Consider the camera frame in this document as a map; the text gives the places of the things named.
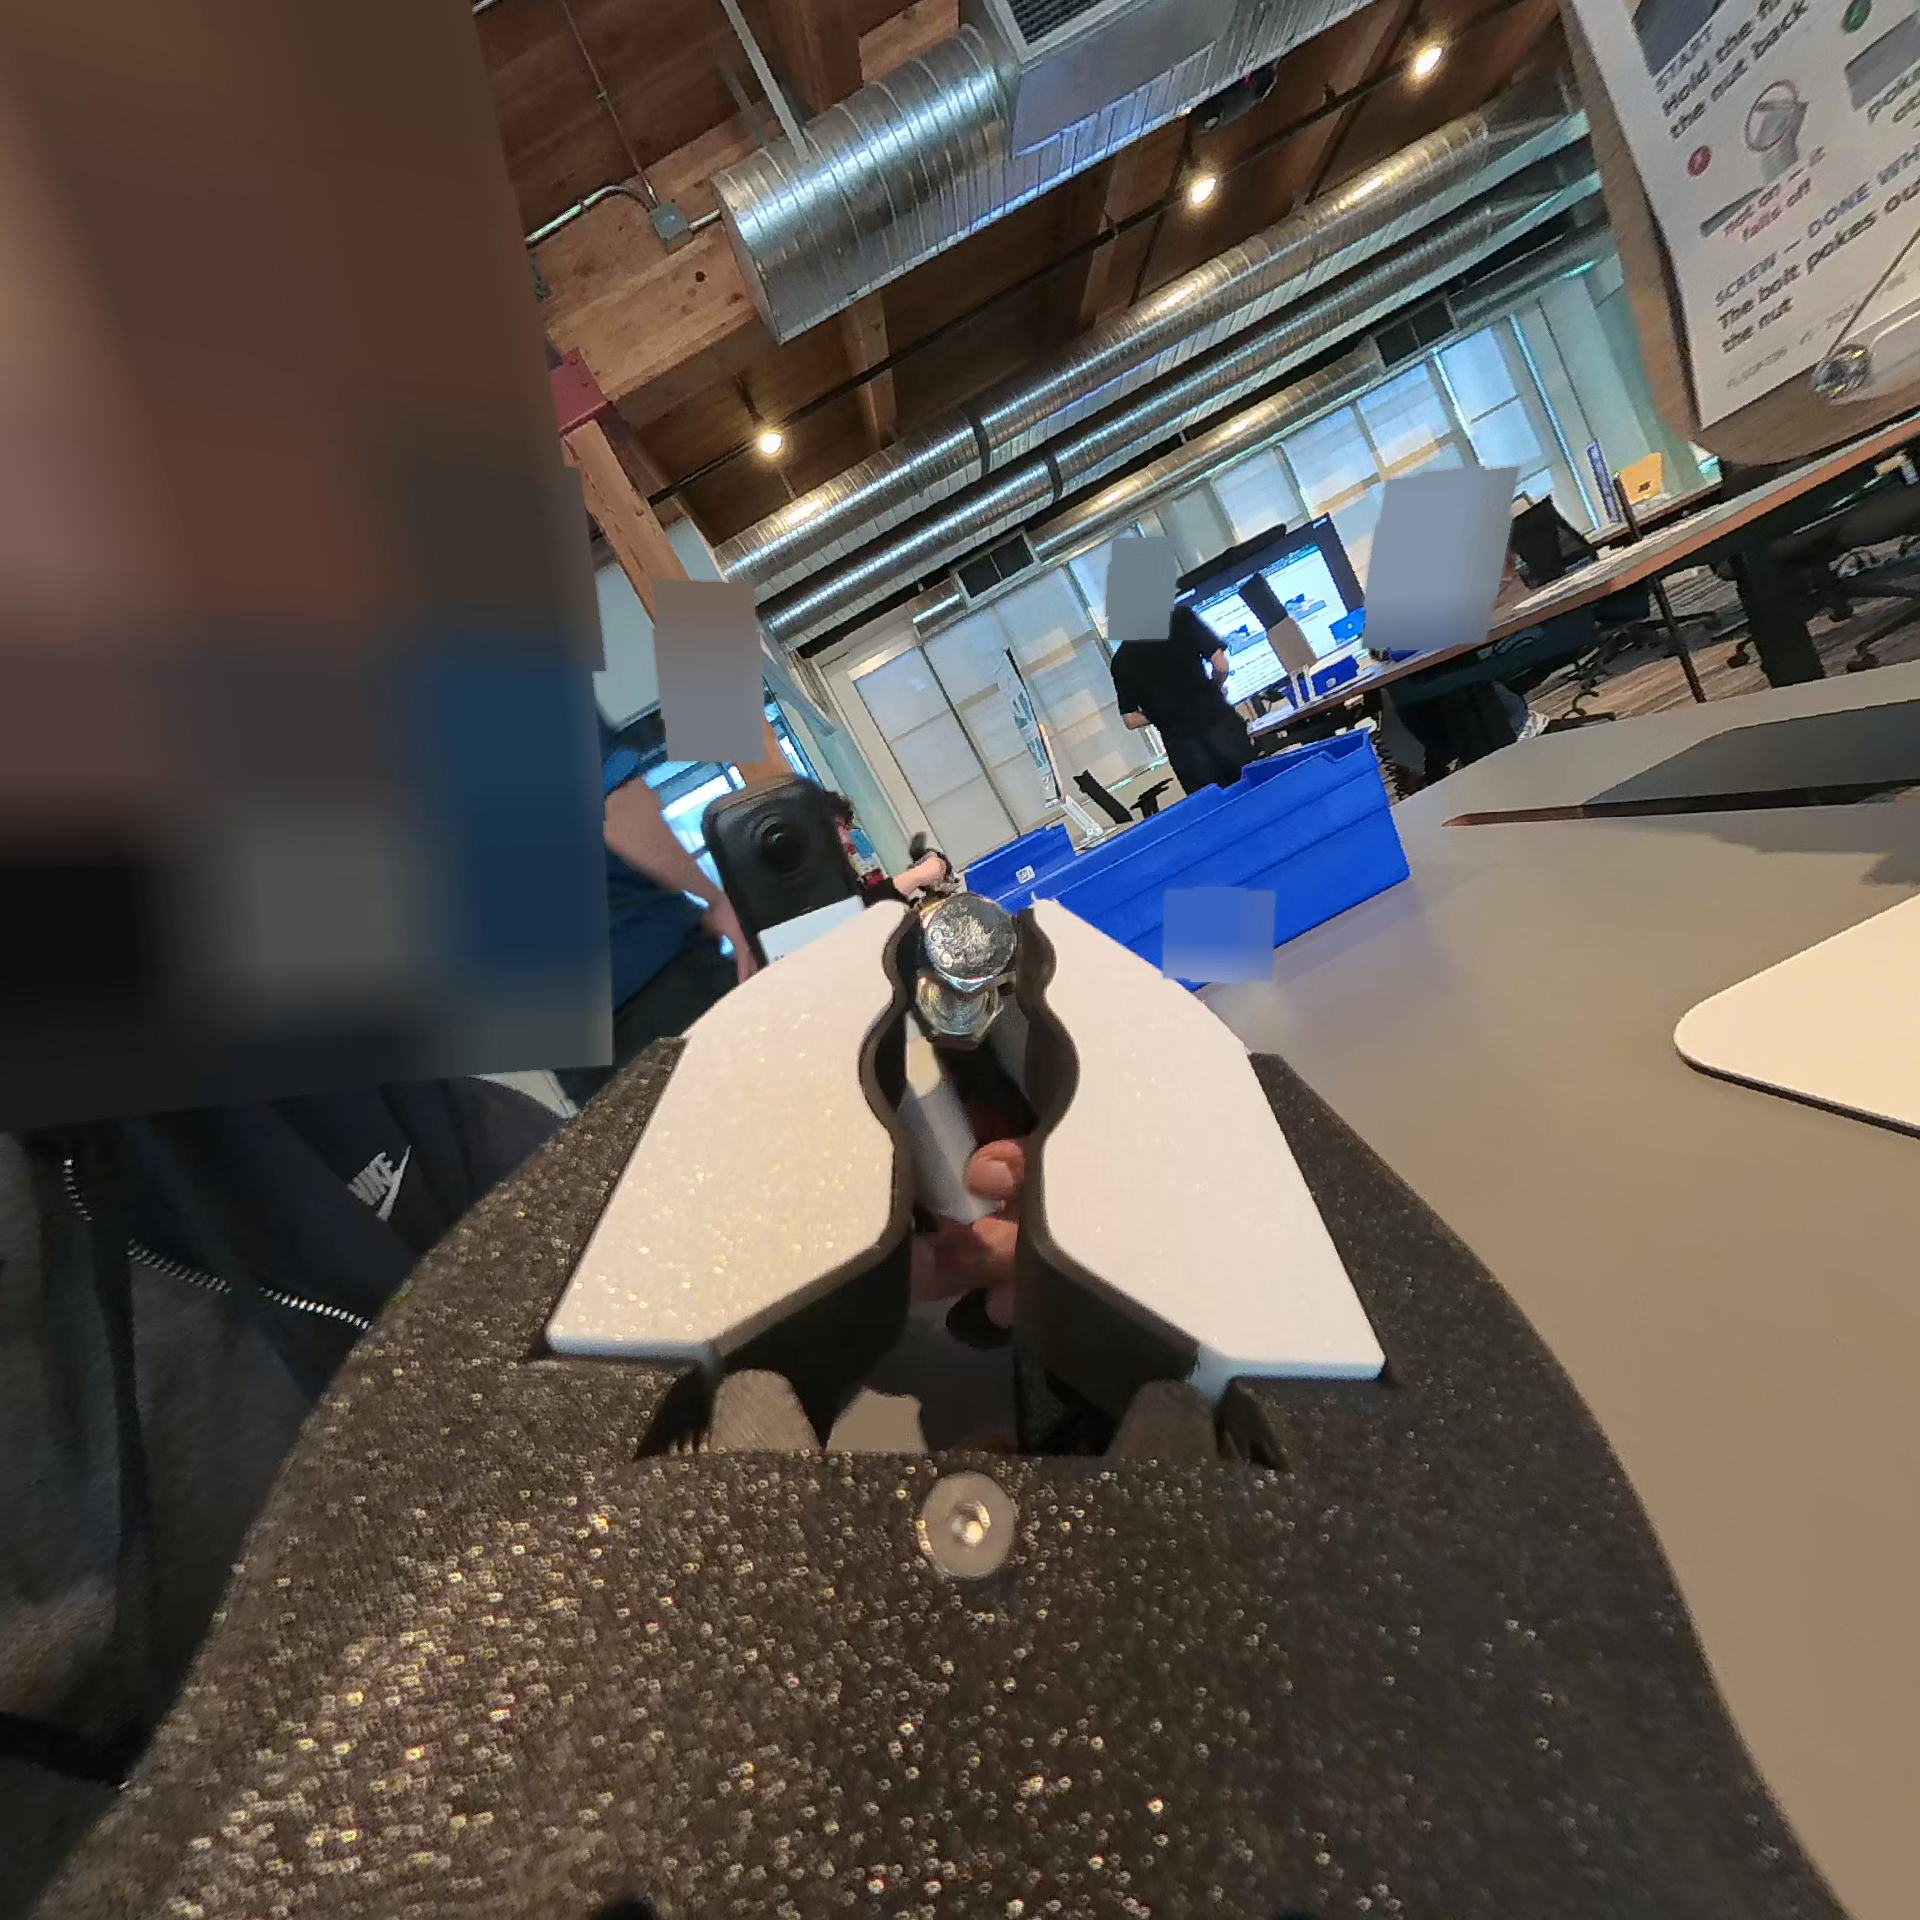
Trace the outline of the person's dark jacket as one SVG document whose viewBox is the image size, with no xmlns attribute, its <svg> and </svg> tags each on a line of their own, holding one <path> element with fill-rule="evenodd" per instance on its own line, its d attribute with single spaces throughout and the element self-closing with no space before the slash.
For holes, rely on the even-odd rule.
<svg viewBox="0 0 1920 1920">
<path fill-rule="evenodd" d="M 557 1118 L 486 1079 L 5 1132 L 5 1764 L 119 1782 L 281 1461 Z"/>
</svg>

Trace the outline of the metal hex bolt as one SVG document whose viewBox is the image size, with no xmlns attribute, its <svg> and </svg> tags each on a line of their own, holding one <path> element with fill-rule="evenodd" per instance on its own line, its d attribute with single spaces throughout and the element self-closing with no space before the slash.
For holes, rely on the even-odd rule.
<svg viewBox="0 0 1920 1920">
<path fill-rule="evenodd" d="M 1017 969 L 1018 925 L 992 897 L 950 891 L 921 909 L 921 966 L 961 997 L 981 997 Z"/>
</svg>

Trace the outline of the roll-up banner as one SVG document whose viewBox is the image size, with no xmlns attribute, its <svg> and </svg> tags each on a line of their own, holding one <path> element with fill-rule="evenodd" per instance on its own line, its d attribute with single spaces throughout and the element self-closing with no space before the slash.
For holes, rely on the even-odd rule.
<svg viewBox="0 0 1920 1920">
<path fill-rule="evenodd" d="M 996 673 L 998 693 L 1012 712 L 1017 721 L 1017 736 L 1022 743 L 1024 757 L 1031 761 L 1031 773 L 1041 793 L 1044 806 L 1061 806 L 1061 780 L 1055 773 L 1055 761 L 1053 761 L 1053 749 L 1044 743 L 1044 727 L 1040 719 L 1040 710 L 1031 706 L 1031 689 L 1022 676 L 1022 668 L 1017 661 L 1012 650 L 1002 648 L 998 652 L 998 673 Z"/>
</svg>

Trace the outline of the brown top office desk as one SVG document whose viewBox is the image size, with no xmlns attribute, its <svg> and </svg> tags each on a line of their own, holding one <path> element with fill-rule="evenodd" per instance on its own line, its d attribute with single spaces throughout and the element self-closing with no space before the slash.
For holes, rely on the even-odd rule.
<svg viewBox="0 0 1920 1920">
<path fill-rule="evenodd" d="M 1251 721 L 1251 736 L 1258 743 L 1267 743 L 1280 732 L 1316 721 L 1320 715 L 1337 712 L 1349 702 L 1361 702 L 1369 693 L 1378 693 L 1401 678 L 1417 678 L 1424 673 L 1450 668 L 1452 661 L 1480 661 L 1492 652 L 1492 648 L 1498 648 L 1502 641 L 1544 628 L 1554 616 L 1593 608 L 1618 590 L 1667 578 L 1668 572 L 1689 565 L 1708 565 L 1719 560 L 1722 550 L 1734 550 L 1737 541 L 1745 541 L 1746 530 L 1762 522 L 1767 516 L 1787 512 L 1802 496 L 1828 485 L 1839 485 L 1861 466 L 1874 466 L 1879 461 L 1886 461 L 1914 443 L 1918 414 L 1909 413 L 1892 425 L 1874 428 L 1870 436 L 1839 443 L 1834 452 L 1824 452 L 1767 481 L 1754 492 L 1722 499 L 1696 516 L 1674 519 L 1667 530 L 1644 536 L 1640 541 L 1602 553 L 1593 565 L 1585 565 L 1566 578 L 1526 596 L 1508 612 L 1498 612 L 1480 641 L 1463 641 L 1394 662 L 1372 662 L 1353 683 L 1323 693 L 1304 710 L 1261 715 L 1258 721 Z"/>
</svg>

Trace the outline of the black office chair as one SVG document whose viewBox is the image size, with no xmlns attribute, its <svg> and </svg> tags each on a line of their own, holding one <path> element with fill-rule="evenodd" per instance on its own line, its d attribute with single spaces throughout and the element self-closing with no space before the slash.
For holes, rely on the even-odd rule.
<svg viewBox="0 0 1920 1920">
<path fill-rule="evenodd" d="M 1597 547 L 1574 530 L 1552 496 L 1527 499 L 1508 522 L 1508 560 L 1526 590 L 1540 590 L 1599 560 Z"/>
</svg>

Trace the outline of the large display screen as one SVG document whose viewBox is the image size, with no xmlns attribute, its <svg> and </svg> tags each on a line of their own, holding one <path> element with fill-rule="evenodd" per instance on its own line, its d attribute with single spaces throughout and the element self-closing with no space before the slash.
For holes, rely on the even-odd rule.
<svg viewBox="0 0 1920 1920">
<path fill-rule="evenodd" d="M 1361 588 L 1330 516 L 1271 527 L 1184 572 L 1175 596 L 1227 650 L 1227 702 L 1304 710 L 1361 671 Z"/>
</svg>

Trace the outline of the rectangular metal air vent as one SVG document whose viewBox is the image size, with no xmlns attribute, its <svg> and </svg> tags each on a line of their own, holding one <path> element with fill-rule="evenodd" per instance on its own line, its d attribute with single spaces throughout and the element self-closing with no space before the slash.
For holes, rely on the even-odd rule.
<svg viewBox="0 0 1920 1920">
<path fill-rule="evenodd" d="M 1334 29 L 1357 4 L 961 4 L 1008 87 L 1012 151 L 1118 116 L 1157 128 Z"/>
</svg>

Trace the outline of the long spiral air duct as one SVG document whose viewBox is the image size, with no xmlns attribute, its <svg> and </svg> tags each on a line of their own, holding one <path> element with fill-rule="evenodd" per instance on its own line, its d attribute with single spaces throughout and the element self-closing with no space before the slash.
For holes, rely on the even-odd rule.
<svg viewBox="0 0 1920 1920">
<path fill-rule="evenodd" d="M 789 499 L 716 553 L 720 575 L 781 596 L 1047 439 L 1295 300 L 1401 247 L 1586 135 L 1566 74 L 1532 80 L 1385 158 L 1300 213 L 1111 313 L 1040 366 Z"/>
<path fill-rule="evenodd" d="M 1452 329 L 1452 319 L 1452 305 L 1431 297 L 1398 319 L 1357 329 L 1357 311 L 1330 297 L 1295 319 L 1251 328 L 1220 349 L 1157 379 L 1141 395 L 1098 413 L 1017 463 L 998 466 L 990 481 L 941 503 L 910 527 L 870 541 L 839 568 L 772 601 L 760 608 L 760 634 L 777 648 L 801 650 L 873 612 L 888 596 L 963 563 L 973 550 L 1024 530 L 1143 452 L 1220 414 L 1232 402 L 1277 392 L 1285 375 L 1320 366 L 1325 353 L 1375 349 L 1378 362 L 1390 366 L 1394 357 L 1435 348 Z"/>
</svg>

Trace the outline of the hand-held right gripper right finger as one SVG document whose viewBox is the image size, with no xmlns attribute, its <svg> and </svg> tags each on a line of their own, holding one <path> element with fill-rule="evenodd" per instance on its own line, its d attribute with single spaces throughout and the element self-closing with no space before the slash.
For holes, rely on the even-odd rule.
<svg viewBox="0 0 1920 1920">
<path fill-rule="evenodd" d="M 1141 1395 L 1385 1387 L 1385 1349 L 1249 1047 L 1057 900 L 1018 916 L 1022 1453 L 1101 1453 Z"/>
</svg>

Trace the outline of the white stand base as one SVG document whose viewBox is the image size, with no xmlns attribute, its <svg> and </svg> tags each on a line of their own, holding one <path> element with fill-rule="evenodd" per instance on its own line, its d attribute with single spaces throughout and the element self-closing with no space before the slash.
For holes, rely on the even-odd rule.
<svg viewBox="0 0 1920 1920">
<path fill-rule="evenodd" d="M 1918 897 L 1693 1007 L 1696 1070 L 1918 1132 Z"/>
</svg>

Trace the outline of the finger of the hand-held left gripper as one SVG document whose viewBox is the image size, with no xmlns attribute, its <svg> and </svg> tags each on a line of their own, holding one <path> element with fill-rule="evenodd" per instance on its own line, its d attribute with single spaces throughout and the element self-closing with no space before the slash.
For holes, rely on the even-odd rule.
<svg viewBox="0 0 1920 1920">
<path fill-rule="evenodd" d="M 1002 1214 L 1007 1202 L 971 1189 L 967 1165 L 984 1144 L 1022 1132 L 1022 1092 L 1012 1079 L 908 1085 L 897 1115 L 921 1226 L 978 1226 Z"/>
</svg>

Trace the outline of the small blue plastic bin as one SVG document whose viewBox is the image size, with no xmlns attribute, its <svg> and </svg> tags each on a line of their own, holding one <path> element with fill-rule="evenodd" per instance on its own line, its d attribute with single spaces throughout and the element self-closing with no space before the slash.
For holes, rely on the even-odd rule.
<svg viewBox="0 0 1920 1920">
<path fill-rule="evenodd" d="M 978 858 L 963 870 L 967 891 L 992 897 L 1018 910 L 1036 884 L 1064 872 L 1074 862 L 1074 842 L 1064 824 L 1031 831 L 1008 847 Z"/>
</svg>

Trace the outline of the large blue plastic bin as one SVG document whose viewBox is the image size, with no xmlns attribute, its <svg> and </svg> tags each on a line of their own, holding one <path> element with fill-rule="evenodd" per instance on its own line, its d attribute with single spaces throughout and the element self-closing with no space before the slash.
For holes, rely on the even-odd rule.
<svg viewBox="0 0 1920 1920">
<path fill-rule="evenodd" d="M 1057 900 L 1159 962 L 1170 891 L 1267 891 L 1273 944 L 1286 944 L 1409 874 L 1375 744 L 1369 732 L 1343 732 L 1166 806 L 1012 891 L 1007 909 Z"/>
</svg>

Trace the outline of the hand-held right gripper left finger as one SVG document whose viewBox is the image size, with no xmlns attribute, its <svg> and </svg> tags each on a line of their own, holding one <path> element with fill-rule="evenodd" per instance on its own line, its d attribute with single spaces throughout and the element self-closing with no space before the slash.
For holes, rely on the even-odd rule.
<svg viewBox="0 0 1920 1920">
<path fill-rule="evenodd" d="M 686 1032 L 548 1351 L 773 1372 L 829 1435 L 910 1302 L 908 939 L 905 906 L 855 906 Z"/>
</svg>

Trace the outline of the wide spiral air duct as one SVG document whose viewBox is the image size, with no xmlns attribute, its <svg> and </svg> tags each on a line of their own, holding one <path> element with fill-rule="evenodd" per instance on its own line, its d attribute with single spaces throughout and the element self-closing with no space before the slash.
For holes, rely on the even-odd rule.
<svg viewBox="0 0 1920 1920">
<path fill-rule="evenodd" d="M 716 177 L 726 240 L 773 343 L 996 216 L 1007 80 L 996 39 L 961 25 Z"/>
</svg>

